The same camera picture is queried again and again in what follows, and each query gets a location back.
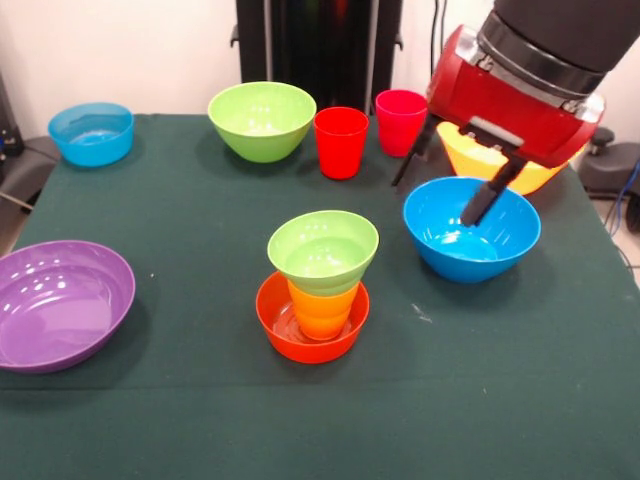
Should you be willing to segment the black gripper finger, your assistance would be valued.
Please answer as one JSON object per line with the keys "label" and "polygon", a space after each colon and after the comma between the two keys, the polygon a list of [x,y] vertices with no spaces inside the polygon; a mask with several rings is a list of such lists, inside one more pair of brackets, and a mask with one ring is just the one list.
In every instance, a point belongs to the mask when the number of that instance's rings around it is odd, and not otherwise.
{"label": "black gripper finger", "polygon": [[395,177],[393,178],[391,185],[393,187],[397,186],[399,182],[402,180],[406,170],[408,169],[411,161],[415,157],[423,156],[436,132],[437,125],[439,124],[439,117],[434,114],[428,114],[425,118],[422,129],[420,130],[419,135],[414,141],[412,147],[409,152],[405,156],[400,168],[398,169]]}
{"label": "black gripper finger", "polygon": [[515,156],[509,157],[498,172],[474,193],[462,211],[461,223],[464,226],[477,226],[524,166],[524,160]]}

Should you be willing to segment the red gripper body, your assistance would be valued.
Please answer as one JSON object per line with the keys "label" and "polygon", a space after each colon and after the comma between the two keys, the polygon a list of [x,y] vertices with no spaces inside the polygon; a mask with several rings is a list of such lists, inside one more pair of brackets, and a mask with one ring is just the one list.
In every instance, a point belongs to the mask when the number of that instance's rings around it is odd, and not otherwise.
{"label": "red gripper body", "polygon": [[530,86],[483,51],[477,37],[464,25],[450,35],[427,88],[430,112],[543,167],[569,160],[594,134],[604,99],[592,93],[568,100]]}

